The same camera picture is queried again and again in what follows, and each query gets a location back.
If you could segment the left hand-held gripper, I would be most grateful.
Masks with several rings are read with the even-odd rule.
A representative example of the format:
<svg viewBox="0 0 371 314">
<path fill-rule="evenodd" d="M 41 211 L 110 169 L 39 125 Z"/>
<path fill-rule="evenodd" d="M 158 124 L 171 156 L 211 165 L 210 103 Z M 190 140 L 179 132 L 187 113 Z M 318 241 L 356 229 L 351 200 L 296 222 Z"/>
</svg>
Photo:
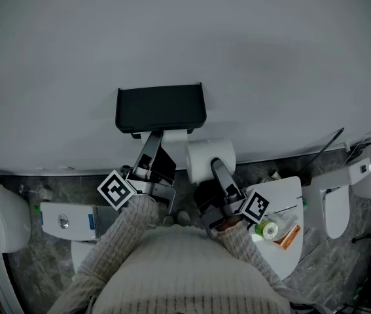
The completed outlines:
<svg viewBox="0 0 371 314">
<path fill-rule="evenodd" d="M 176 163 L 160 146 L 163 132 L 151 132 L 133 167 L 124 167 L 120 174 L 112 171 L 97 191 L 119 210 L 133 196 L 147 195 L 172 210 L 176 191 L 173 187 Z"/>
</svg>

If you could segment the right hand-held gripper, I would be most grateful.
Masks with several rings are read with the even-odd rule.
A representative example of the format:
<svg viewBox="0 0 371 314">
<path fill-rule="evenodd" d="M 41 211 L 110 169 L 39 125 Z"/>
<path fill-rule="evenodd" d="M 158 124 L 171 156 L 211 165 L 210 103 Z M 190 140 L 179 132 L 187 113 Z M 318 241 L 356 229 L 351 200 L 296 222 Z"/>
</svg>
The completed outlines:
<svg viewBox="0 0 371 314">
<path fill-rule="evenodd" d="M 242 217 L 250 225 L 260 224 L 270 202 L 258 192 L 246 196 L 237 186 L 220 158 L 211 160 L 215 180 L 201 183 L 195 193 L 200 218 L 210 237 L 229 218 Z"/>
</svg>

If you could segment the white toilet paper roll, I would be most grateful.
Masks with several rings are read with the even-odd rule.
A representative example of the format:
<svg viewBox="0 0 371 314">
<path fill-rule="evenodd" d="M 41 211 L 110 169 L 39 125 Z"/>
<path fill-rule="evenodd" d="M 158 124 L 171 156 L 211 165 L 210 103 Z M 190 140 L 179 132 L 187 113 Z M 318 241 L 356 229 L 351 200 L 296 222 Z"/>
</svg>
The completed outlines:
<svg viewBox="0 0 371 314">
<path fill-rule="evenodd" d="M 186 145 L 186 170 L 191 184 L 214 179 L 211 161 L 219 158 L 231 175 L 236 169 L 236 153 L 229 139 L 206 139 Z"/>
</svg>

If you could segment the person's left forearm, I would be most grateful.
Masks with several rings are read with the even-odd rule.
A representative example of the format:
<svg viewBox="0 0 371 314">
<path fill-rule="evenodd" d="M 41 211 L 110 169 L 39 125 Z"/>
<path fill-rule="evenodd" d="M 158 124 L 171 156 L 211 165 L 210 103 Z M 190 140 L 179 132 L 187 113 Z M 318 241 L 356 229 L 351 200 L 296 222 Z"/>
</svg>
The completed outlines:
<svg viewBox="0 0 371 314">
<path fill-rule="evenodd" d="M 84 313 L 121 267 L 143 232 L 158 220 L 158 204 L 149 196 L 134 196 L 114 224 L 80 263 L 72 283 L 47 314 Z"/>
</svg>

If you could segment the person's right forearm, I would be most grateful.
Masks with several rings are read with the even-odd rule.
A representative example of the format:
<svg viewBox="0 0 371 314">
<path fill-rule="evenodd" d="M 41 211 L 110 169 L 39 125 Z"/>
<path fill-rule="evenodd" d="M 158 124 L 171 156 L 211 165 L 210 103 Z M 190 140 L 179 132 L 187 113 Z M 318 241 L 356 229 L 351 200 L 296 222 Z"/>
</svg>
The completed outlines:
<svg viewBox="0 0 371 314">
<path fill-rule="evenodd" d="M 217 239 L 233 257 L 255 267 L 278 294 L 284 295 L 288 291 L 256 247 L 241 217 L 227 218 L 217 231 Z"/>
</svg>

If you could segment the white smart toilet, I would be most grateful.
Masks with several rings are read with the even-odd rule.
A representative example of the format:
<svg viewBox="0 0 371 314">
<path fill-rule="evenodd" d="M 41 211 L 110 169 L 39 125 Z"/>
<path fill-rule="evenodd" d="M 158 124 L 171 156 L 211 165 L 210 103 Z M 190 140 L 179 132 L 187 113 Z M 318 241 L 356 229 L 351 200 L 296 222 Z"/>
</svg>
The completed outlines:
<svg viewBox="0 0 371 314">
<path fill-rule="evenodd" d="M 299 227 L 304 226 L 302 187 L 298 177 L 254 184 L 246 188 L 246 193 L 250 194 L 252 190 L 270 202 L 268 213 L 288 216 Z M 295 236 L 288 249 L 282 249 L 275 243 L 268 243 L 261 236 L 255 234 L 254 226 L 249 228 L 249 233 L 262 256 L 280 279 L 285 279 L 294 271 L 302 253 L 302 230 Z"/>
</svg>

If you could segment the white toilet with flush tank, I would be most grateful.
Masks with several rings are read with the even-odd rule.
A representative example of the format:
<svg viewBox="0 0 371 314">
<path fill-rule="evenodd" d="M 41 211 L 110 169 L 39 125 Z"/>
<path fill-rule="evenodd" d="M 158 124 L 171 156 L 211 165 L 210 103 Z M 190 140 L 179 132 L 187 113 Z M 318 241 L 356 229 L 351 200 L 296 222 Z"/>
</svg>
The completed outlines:
<svg viewBox="0 0 371 314">
<path fill-rule="evenodd" d="M 111 206 L 42 202 L 40 209 L 43 232 L 70 241 L 75 271 L 119 216 Z"/>
</svg>

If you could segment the white toilet with box tank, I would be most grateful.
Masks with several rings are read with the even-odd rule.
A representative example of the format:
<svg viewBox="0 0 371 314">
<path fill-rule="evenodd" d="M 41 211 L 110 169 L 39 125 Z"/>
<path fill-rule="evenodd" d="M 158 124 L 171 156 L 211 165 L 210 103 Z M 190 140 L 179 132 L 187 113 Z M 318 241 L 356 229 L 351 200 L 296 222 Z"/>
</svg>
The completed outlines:
<svg viewBox="0 0 371 314">
<path fill-rule="evenodd" d="M 371 174 L 369 158 L 312 178 L 302 187 L 304 226 L 322 231 L 331 239 L 340 237 L 350 216 L 349 187 Z"/>
</svg>

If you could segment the black shelf paper holder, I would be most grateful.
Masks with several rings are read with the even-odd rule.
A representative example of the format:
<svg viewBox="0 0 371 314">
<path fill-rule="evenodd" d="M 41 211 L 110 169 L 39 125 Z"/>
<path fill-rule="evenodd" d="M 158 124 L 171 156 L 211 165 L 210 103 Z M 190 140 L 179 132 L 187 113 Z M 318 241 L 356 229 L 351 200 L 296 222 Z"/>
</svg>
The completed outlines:
<svg viewBox="0 0 371 314">
<path fill-rule="evenodd" d="M 185 130 L 190 134 L 206 120 L 201 83 L 117 91 L 115 125 L 135 139 L 152 131 Z"/>
</svg>

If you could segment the person's right shoe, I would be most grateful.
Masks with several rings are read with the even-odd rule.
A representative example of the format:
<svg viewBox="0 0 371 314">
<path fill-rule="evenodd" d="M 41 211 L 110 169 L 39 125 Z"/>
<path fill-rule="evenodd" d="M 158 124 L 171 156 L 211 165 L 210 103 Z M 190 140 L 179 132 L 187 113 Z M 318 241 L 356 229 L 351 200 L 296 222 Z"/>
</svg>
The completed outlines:
<svg viewBox="0 0 371 314">
<path fill-rule="evenodd" d="M 190 216 L 185 210 L 180 210 L 177 212 L 176 221 L 179 226 L 190 226 L 191 225 Z"/>
</svg>

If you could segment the green tape roll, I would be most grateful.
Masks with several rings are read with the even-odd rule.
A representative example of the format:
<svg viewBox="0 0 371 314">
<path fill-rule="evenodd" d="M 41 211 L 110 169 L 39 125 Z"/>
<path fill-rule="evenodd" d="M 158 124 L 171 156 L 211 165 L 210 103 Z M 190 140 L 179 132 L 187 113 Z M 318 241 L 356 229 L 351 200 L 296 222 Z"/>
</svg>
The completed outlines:
<svg viewBox="0 0 371 314">
<path fill-rule="evenodd" d="M 278 241 L 290 232 L 297 221 L 294 213 L 271 213 L 255 226 L 255 234 L 268 241 Z"/>
</svg>

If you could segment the orange cardboard box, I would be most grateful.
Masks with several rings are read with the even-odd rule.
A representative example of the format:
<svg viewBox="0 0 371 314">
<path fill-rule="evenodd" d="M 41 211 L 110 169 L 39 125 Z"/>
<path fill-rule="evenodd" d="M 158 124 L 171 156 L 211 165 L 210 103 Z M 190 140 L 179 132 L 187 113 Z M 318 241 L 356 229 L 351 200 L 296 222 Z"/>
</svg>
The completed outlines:
<svg viewBox="0 0 371 314">
<path fill-rule="evenodd" d="M 298 224 L 295 224 L 281 239 L 273 241 L 273 244 L 277 245 L 283 250 L 287 250 L 300 233 L 300 230 L 301 227 Z"/>
</svg>

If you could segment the clear glass panel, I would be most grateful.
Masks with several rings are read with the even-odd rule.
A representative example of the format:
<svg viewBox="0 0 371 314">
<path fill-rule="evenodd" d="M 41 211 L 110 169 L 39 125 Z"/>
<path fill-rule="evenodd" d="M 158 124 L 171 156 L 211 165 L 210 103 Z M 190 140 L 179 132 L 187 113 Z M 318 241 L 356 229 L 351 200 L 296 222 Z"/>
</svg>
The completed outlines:
<svg viewBox="0 0 371 314">
<path fill-rule="evenodd" d="M 345 128 L 339 129 L 336 134 L 332 137 L 332 139 L 312 158 L 310 159 L 306 164 L 304 164 L 298 171 L 297 174 L 301 174 L 307 167 L 309 167 L 322 153 L 327 151 L 327 149 L 341 136 L 341 134 L 344 132 Z"/>
</svg>

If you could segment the person's torso in knit sweater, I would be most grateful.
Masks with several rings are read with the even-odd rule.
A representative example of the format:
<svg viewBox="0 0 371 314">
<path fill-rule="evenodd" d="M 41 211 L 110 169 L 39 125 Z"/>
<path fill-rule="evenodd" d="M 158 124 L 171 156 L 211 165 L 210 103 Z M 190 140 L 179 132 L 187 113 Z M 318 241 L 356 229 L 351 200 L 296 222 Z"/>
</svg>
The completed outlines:
<svg viewBox="0 0 371 314">
<path fill-rule="evenodd" d="M 92 314 L 289 314 L 290 303 L 252 265 L 193 227 L 145 232 Z"/>
</svg>

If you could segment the white urinal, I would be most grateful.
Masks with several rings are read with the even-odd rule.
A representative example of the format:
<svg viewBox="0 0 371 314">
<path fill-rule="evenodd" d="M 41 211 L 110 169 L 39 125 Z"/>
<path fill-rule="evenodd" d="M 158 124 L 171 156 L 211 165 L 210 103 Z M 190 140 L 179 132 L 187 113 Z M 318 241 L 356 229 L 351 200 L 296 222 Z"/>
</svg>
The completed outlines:
<svg viewBox="0 0 371 314">
<path fill-rule="evenodd" d="M 0 184 L 0 253 L 15 253 L 31 238 L 29 204 Z"/>
</svg>

